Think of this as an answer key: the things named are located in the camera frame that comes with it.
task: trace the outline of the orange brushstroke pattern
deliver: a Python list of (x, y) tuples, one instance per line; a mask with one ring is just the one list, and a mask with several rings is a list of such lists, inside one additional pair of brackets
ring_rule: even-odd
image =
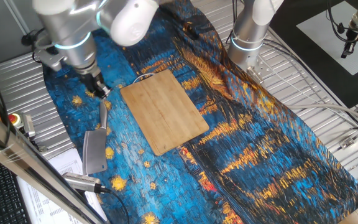
[[(281, 133), (280, 130), (268, 130), (268, 133), (275, 133), (277, 136)], [(271, 139), (270, 134), (265, 135), (262, 139), (256, 142), (254, 147), (247, 146), (242, 154), (240, 154), (239, 158), (234, 162), (231, 162), (221, 171), (221, 174), (225, 174), (234, 169), (239, 169), (240, 167), (248, 166), (256, 166), (259, 161), (267, 158), (267, 154), (274, 153), (277, 149), (279, 149), (283, 143), (289, 143), (290, 140), (283, 136), (280, 138)]]
[(226, 217), (222, 224), (244, 224), (227, 202), (223, 204), (223, 214), (225, 214)]
[(212, 100), (209, 96), (206, 97), (206, 103), (201, 107), (200, 114), (206, 115), (218, 110), (215, 100)]
[(207, 136), (201, 139), (199, 144), (205, 144), (207, 141), (212, 140), (214, 138), (230, 135), (235, 131), (238, 131), (240, 128), (244, 128), (244, 125), (248, 122), (251, 122), (251, 120), (252, 120), (251, 115), (240, 114), (238, 117), (238, 121), (232, 119), (230, 124), (227, 122), (219, 123), (218, 126), (214, 128)]
[(205, 172), (201, 172), (199, 176), (201, 176), (201, 178), (198, 180), (198, 182), (205, 190), (212, 190), (213, 192), (216, 192), (215, 186), (208, 180)]
[(179, 63), (179, 58), (175, 58), (174, 60), (169, 58), (161, 58), (152, 65), (142, 68), (140, 71), (143, 74), (150, 73), (150, 70), (152, 70), (152, 73), (158, 73), (168, 69), (171, 66), (175, 66), (175, 70), (179, 70), (184, 66), (184, 64)]
[(183, 88), (185, 90), (192, 90), (192, 89), (198, 87), (200, 84), (201, 84), (201, 81), (198, 77), (193, 77), (193, 78), (181, 83), (181, 85), (183, 86)]
[(186, 147), (180, 146), (178, 149), (180, 151), (180, 156), (182, 157), (182, 159), (184, 161), (190, 161), (191, 164), (197, 164), (193, 155), (191, 155), (191, 153), (189, 152), (189, 150)]

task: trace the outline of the blue patterned cloth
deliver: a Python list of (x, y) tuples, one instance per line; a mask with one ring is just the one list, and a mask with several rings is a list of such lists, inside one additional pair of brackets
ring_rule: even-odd
[[(108, 169), (94, 174), (124, 201), (131, 223), (338, 223), (358, 208), (358, 183), (292, 111), (232, 63), (211, 23), (188, 0), (157, 11), (143, 40), (116, 45), (93, 32), (107, 98)], [(209, 131), (155, 156), (119, 90), (169, 69)], [(45, 83), (82, 156), (99, 100), (66, 66)], [(121, 204), (100, 195), (111, 223)]]

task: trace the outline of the metal grid table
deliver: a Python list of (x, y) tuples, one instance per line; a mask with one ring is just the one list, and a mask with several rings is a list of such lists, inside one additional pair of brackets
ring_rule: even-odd
[[(230, 0), (194, 0), (212, 22), (221, 40), (226, 41), (232, 29), (232, 2)], [(278, 40), (270, 31), (268, 39)], [(260, 52), (264, 87), (287, 105), (336, 103), (335, 96), (313, 74), (306, 73), (294, 60), (264, 45)], [(31, 54), (0, 64), (0, 87), (9, 113), (29, 113), (33, 117), (35, 142), (46, 146), (46, 158), (74, 147), (49, 96), (40, 64)], [(358, 180), (358, 142), (346, 149), (340, 140), (351, 135), (358, 124), (343, 112), (326, 108), (294, 110), (316, 133), (341, 164)]]

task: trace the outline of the white cable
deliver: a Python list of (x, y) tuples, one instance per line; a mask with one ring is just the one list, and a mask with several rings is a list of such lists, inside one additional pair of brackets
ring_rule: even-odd
[[(308, 95), (307, 95), (306, 93), (304, 93), (302, 90), (298, 89), (296, 86), (292, 85), (290, 82), (288, 82), (288, 81), (286, 81), (284, 78), (282, 78), (261, 56), (259, 56), (259, 58), (261, 59), (261, 61), (263, 61), (264, 64), (266, 64), (266, 65), (269, 67), (269, 69), (271, 69), (271, 71), (274, 72), (274, 74), (276, 74), (276, 76), (277, 76), (278, 78), (280, 78), (281, 80), (283, 80), (283, 81), (284, 81), (285, 83), (287, 83), (288, 85), (292, 86), (294, 89), (298, 90), (302, 95), (304, 95), (304, 96), (306, 96), (307, 98), (313, 100), (314, 102), (320, 104), (319, 101), (317, 101), (317, 100), (313, 99), (312, 97), (308, 96)], [(341, 118), (345, 119), (345, 120), (348, 121), (350, 124), (352, 124), (351, 121), (349, 121), (347, 118), (345, 118), (344, 116), (342, 116), (342, 115), (339, 114), (338, 112), (333, 111), (333, 110), (331, 110), (331, 109), (329, 109), (329, 108), (327, 108), (327, 109), (328, 109), (329, 111), (333, 112), (334, 114), (337, 114), (337, 115), (340, 116)]]
[(291, 110), (300, 110), (300, 109), (307, 109), (307, 108), (332, 108), (336, 110), (346, 111), (356, 117), (358, 117), (358, 112), (350, 110), (349, 108), (346, 108), (344, 106), (339, 105), (332, 105), (327, 103), (321, 103), (321, 104), (312, 104), (312, 105), (286, 105)]
[(138, 79), (140, 79), (142, 77), (145, 77), (146, 75), (155, 75), (155, 74), (154, 73), (147, 73), (147, 74), (144, 74), (144, 75), (140, 75), (135, 79), (135, 81), (132, 84), (134, 84)]

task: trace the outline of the black cable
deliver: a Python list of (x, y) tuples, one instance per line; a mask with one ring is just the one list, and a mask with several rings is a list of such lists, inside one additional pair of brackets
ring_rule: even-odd
[(1, 100), (1, 104), (2, 104), (2, 110), (4, 112), (3, 115), (4, 115), (4, 118), (5, 118), (5, 125), (6, 125), (6, 128), (7, 128), (6, 138), (5, 138), (5, 141), (4, 141), (4, 146), (0, 146), (0, 149), (1, 148), (5, 149), (7, 147), (8, 141), (9, 141), (9, 136), (11, 135), (11, 122), (9, 121), (6, 104), (5, 104), (4, 99), (2, 98), (1, 91), (0, 91), (0, 100)]
[(105, 189), (105, 188), (103, 188), (103, 191), (106, 192), (106, 193), (109, 193), (109, 194), (114, 195), (114, 196), (118, 199), (118, 201), (120, 201), (122, 207), (123, 207), (124, 210), (125, 210), (125, 214), (127, 215), (127, 222), (128, 222), (128, 224), (129, 224), (128, 210), (127, 210), (127, 208), (125, 207), (125, 204), (124, 204), (124, 202), (121, 200), (121, 198), (118, 197), (118, 195), (117, 195), (116, 193), (114, 193), (114, 192), (113, 192), (112, 190), (110, 190), (110, 189)]
[[(231, 0), (231, 3), (232, 3), (232, 9), (233, 9), (233, 27), (234, 27), (234, 23), (237, 20), (237, 0), (236, 0), (236, 3), (234, 3), (234, 0)], [(231, 35), (233, 35), (233, 29), (231, 29), (229, 37), (227, 37), (227, 39), (225, 41), (226, 44), (228, 44), (228, 41), (229, 41)]]

